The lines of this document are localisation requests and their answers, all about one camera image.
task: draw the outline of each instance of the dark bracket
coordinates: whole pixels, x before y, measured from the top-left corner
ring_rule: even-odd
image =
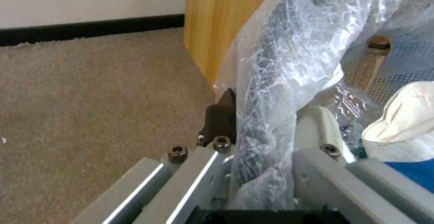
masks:
[[[206,108],[205,125],[200,130],[197,145],[206,146],[216,136],[226,136],[235,144],[237,139],[236,99],[232,89],[221,96],[219,102]]]

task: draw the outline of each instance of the bolt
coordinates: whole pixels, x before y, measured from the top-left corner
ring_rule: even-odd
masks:
[[[392,46],[391,43],[392,42],[388,37],[374,36],[369,40],[368,47],[379,49],[379,50],[388,50]]]
[[[213,140],[213,148],[220,153],[228,153],[231,150],[231,140],[226,136],[216,136]]]
[[[167,156],[169,157],[169,162],[180,164],[187,159],[189,151],[186,147],[177,145],[172,148],[172,151],[167,152]]]
[[[339,151],[338,147],[336,147],[335,145],[323,144],[319,148],[332,157],[341,155],[341,152]]]
[[[197,145],[204,146],[205,135],[201,131],[197,134]]]

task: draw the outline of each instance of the black baseboard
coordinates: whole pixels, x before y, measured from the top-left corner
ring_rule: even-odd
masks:
[[[142,32],[184,26],[184,15],[139,17],[87,23],[71,23],[51,26],[0,29],[0,46],[17,45],[22,42],[71,40],[109,34]]]

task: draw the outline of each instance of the black plastic part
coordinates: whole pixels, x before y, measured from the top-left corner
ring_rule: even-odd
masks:
[[[295,210],[200,210],[196,208],[187,224],[349,224],[338,211]]]
[[[235,93],[228,89],[219,102],[206,108],[205,125],[199,134],[203,135],[200,146],[206,146],[216,136],[226,136],[235,144],[237,139],[237,121],[235,114]]]

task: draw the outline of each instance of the white wall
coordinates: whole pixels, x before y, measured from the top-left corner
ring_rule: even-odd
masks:
[[[0,0],[0,28],[183,14],[185,0]]]

